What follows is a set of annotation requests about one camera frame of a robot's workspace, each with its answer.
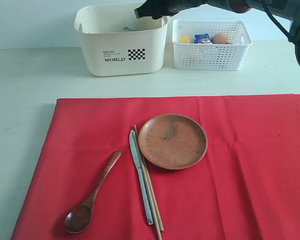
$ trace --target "wooden bowl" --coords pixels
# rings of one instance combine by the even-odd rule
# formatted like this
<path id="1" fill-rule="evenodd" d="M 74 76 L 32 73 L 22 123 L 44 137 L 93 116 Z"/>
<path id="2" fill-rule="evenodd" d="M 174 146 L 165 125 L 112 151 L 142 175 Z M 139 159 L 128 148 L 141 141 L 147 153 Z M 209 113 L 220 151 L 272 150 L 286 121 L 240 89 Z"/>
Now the wooden bowl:
<path id="1" fill-rule="evenodd" d="M 206 154 L 208 139 L 193 119 L 175 113 L 155 116 L 141 128 L 139 147 L 158 167 L 179 170 L 198 163 Z"/>

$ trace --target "egg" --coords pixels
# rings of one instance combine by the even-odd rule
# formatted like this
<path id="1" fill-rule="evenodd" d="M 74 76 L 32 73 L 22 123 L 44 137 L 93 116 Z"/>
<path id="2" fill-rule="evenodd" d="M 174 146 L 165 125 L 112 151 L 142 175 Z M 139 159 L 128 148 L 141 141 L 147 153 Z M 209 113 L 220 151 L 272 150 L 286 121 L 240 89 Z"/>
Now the egg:
<path id="1" fill-rule="evenodd" d="M 219 32 L 212 38 L 214 44 L 226 44 L 228 42 L 228 35 L 224 32 Z"/>

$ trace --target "white plastic bin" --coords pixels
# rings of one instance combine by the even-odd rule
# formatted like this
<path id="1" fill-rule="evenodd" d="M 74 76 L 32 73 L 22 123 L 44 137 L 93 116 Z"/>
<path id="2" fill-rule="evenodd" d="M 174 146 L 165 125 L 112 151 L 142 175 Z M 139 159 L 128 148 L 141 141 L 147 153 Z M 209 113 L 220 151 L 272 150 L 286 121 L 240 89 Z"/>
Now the white plastic bin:
<path id="1" fill-rule="evenodd" d="M 137 19 L 142 3 L 97 4 L 80 9 L 74 28 L 88 70 L 96 76 L 153 73 L 164 63 L 168 18 Z M 135 31 L 123 31 L 129 28 Z"/>
<path id="2" fill-rule="evenodd" d="M 180 36 L 226 33 L 232 44 L 179 43 Z M 235 71 L 252 44 L 245 24 L 238 20 L 178 19 L 173 21 L 174 67 L 186 70 Z"/>

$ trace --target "yellow item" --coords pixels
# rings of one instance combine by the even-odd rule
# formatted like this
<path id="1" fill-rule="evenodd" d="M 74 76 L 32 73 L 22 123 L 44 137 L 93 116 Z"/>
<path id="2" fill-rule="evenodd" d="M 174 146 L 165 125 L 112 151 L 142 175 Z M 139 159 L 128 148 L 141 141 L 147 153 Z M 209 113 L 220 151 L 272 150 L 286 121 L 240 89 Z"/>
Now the yellow item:
<path id="1" fill-rule="evenodd" d="M 191 37 L 190 36 L 180 36 L 179 43 L 180 44 L 189 44 L 189 43 L 191 43 Z"/>

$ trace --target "wooden chopstick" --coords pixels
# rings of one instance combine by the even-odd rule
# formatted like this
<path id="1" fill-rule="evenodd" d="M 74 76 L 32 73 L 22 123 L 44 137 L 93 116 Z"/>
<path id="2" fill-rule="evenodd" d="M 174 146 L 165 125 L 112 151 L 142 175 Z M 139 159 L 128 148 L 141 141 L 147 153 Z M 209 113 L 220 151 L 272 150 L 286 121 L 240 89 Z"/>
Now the wooden chopstick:
<path id="1" fill-rule="evenodd" d="M 157 216 L 158 223 L 159 223 L 159 229 L 160 229 L 161 232 L 163 232 L 164 231 L 164 225 L 163 225 L 162 220 L 161 220 L 161 216 L 160 216 L 160 212 L 159 212 L 157 200 L 156 200 L 156 197 L 155 197 L 155 192 L 154 192 L 154 189 L 152 187 L 152 182 L 151 182 L 151 178 L 150 178 L 150 175 L 149 175 L 149 169 L 147 167 L 145 157 L 141 153 L 140 148 L 139 148 L 139 143 L 138 143 L 138 129 L 137 129 L 136 125 L 134 125 L 134 132 L 135 132 L 135 136 L 137 138 L 137 149 L 140 152 L 140 156 L 141 156 L 141 167 L 143 165 L 143 167 L 144 167 L 144 173 L 145 173 L 144 174 L 145 175 L 145 179 L 146 179 L 146 182 L 148 182 L 148 185 L 149 185 L 149 190 L 150 190 L 150 200 L 149 201 L 153 202 L 154 210 L 151 209 L 152 210 L 152 214 Z"/>
<path id="2" fill-rule="evenodd" d="M 142 161 L 141 151 L 139 149 L 138 139 L 137 139 L 137 135 L 136 135 L 135 131 L 132 132 L 132 136 L 133 136 L 134 144 L 136 146 L 137 155 L 138 155 L 139 160 L 140 160 L 141 170 L 142 170 L 143 176 L 144 176 L 145 190 L 147 192 L 148 200 L 149 200 L 149 203 L 150 203 L 150 208 L 151 208 L 151 212 L 152 212 L 152 216 L 153 216 L 155 231 L 156 231 L 158 239 L 162 240 L 160 226 L 159 226 L 159 221 L 158 221 L 158 216 L 156 214 L 153 197 L 152 197 L 151 191 L 150 191 L 149 179 L 146 177 L 147 175 L 145 174 L 146 169 L 145 169 L 145 165 L 144 165 L 144 163 Z"/>

